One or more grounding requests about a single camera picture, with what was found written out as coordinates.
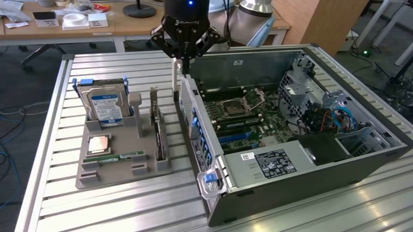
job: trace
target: white box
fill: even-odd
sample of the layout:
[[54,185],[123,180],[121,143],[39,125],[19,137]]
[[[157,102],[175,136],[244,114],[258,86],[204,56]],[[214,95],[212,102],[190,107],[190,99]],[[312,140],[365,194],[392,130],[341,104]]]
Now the white box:
[[89,22],[91,28],[109,27],[109,20],[106,13],[89,14]]
[[85,20],[83,24],[74,25],[63,21],[62,23],[63,30],[79,30],[79,29],[90,29],[90,22]]
[[40,28],[46,28],[46,27],[58,27],[59,26],[59,21],[56,18],[54,19],[36,19],[36,24],[38,24],[38,27]]
[[348,34],[348,37],[345,39],[345,42],[344,42],[344,44],[343,44],[343,46],[341,46],[341,48],[339,50],[340,52],[347,52],[347,51],[351,50],[351,47],[355,44],[353,37],[355,37],[355,40],[357,40],[359,34],[355,31],[353,32],[351,31],[349,34]]

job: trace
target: hard drive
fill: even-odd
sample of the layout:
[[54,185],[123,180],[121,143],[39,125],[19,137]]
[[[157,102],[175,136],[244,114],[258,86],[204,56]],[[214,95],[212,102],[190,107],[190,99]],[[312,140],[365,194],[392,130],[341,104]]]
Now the hard drive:
[[74,89],[82,99],[89,120],[99,120],[103,127],[115,126],[131,115],[129,104],[129,81],[82,79]]

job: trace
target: floor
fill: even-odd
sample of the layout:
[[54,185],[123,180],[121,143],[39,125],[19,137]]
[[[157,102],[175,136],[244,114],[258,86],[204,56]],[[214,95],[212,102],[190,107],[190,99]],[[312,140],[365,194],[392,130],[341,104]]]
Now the floor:
[[[357,33],[361,33],[371,18],[372,14],[360,18],[355,27],[355,31]],[[384,23],[384,20],[377,23],[373,31],[371,32],[371,35],[361,45],[360,50],[364,50],[369,47],[371,39]],[[396,73],[400,70],[400,67],[395,66],[395,62],[399,56],[403,54],[404,50],[411,45],[412,41],[413,34],[411,32],[407,32],[400,28],[393,28],[392,33],[380,46],[383,53],[373,53],[368,60],[371,62],[377,62],[381,67],[389,71],[389,73]],[[97,45],[97,49],[91,49],[87,43],[67,44],[63,45],[62,48],[67,51],[67,53],[71,54],[115,52],[115,46],[111,42],[97,43]],[[149,49],[146,47],[145,41],[138,43],[129,42],[127,45],[130,47],[129,51]],[[28,46],[28,48],[30,52],[32,52],[39,48],[39,46]],[[51,98],[62,55],[56,50],[48,50],[38,59],[31,62],[35,71],[32,73],[26,73],[20,68],[19,62],[28,54],[28,52],[20,52],[16,46],[11,46],[7,53],[0,56],[0,70],[3,70],[3,73],[0,74],[0,108],[7,106],[30,105],[35,102],[48,101]],[[336,55],[336,59],[351,71],[355,71],[368,65],[365,61],[355,58],[347,52],[339,53]],[[413,68],[408,70],[407,76],[412,76],[412,74]],[[367,84],[375,87],[384,87],[388,81],[387,76],[383,73],[376,73],[375,67],[360,71],[357,76]],[[40,112],[46,109],[47,105],[36,106],[30,109],[27,113]],[[7,118],[22,120],[22,117],[23,115],[14,115],[8,116]],[[8,154],[15,159],[22,182],[20,194],[12,200],[10,205],[7,205],[4,208],[0,208],[0,231],[4,232],[11,232],[15,228],[19,216],[20,201],[23,200],[32,162],[36,155],[38,142],[40,139],[44,119],[46,114],[27,116],[24,119],[24,131],[14,141],[4,145]],[[0,135],[7,133],[7,131],[15,125],[16,122],[0,120]],[[6,166],[2,165],[0,175],[3,175],[4,171]],[[16,178],[14,176],[14,172],[10,172],[0,182],[0,205],[14,196],[16,190]]]

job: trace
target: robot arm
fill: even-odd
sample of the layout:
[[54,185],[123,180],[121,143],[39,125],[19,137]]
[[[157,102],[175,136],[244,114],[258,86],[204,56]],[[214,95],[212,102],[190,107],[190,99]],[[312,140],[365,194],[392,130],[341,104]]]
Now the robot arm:
[[[182,60],[182,73],[189,73],[189,61],[201,57],[221,36],[210,27],[209,0],[165,0],[166,13],[159,27],[151,30],[151,40],[171,58]],[[166,41],[166,35],[174,41]]]

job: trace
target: desk leg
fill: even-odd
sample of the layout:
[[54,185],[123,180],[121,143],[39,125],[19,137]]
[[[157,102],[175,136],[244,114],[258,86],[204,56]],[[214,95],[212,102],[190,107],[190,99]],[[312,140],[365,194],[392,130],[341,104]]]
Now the desk leg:
[[396,15],[393,16],[392,21],[389,22],[388,26],[385,27],[385,29],[383,30],[383,32],[380,33],[377,39],[375,40],[375,46],[379,47],[381,41],[384,40],[384,38],[387,37],[389,31],[392,30],[395,24],[397,23],[400,17],[407,13],[407,9],[409,7],[408,6],[403,6],[403,8],[400,9],[400,11],[396,13]]
[[381,6],[380,6],[380,9],[377,10],[377,12],[376,12],[376,14],[375,14],[375,16],[373,16],[373,18],[372,18],[372,20],[371,20],[371,22],[369,22],[367,28],[364,29],[364,31],[363,31],[363,33],[361,33],[361,35],[360,35],[360,37],[359,37],[359,39],[357,39],[357,41],[356,41],[357,47],[361,45],[361,42],[363,42],[364,39],[367,38],[367,36],[368,36],[368,34],[369,34],[369,32],[371,32],[371,30],[372,30],[375,24],[376,24],[377,21],[379,21],[380,16],[383,15],[385,9],[388,8],[388,6],[389,6],[389,4],[391,4],[391,1],[392,1],[392,0],[384,0],[383,4],[381,4]]
[[277,30],[277,33],[274,33],[274,40],[273,40],[273,45],[282,45],[285,35],[286,35],[286,30]]
[[117,48],[117,52],[125,52],[125,36],[115,36],[114,37],[114,43],[115,43],[115,48]]
[[409,48],[407,49],[407,51],[404,52],[404,54],[401,54],[399,60],[396,61],[396,65],[397,66],[403,66],[404,63],[407,62],[408,57],[413,54],[413,43],[411,44]]

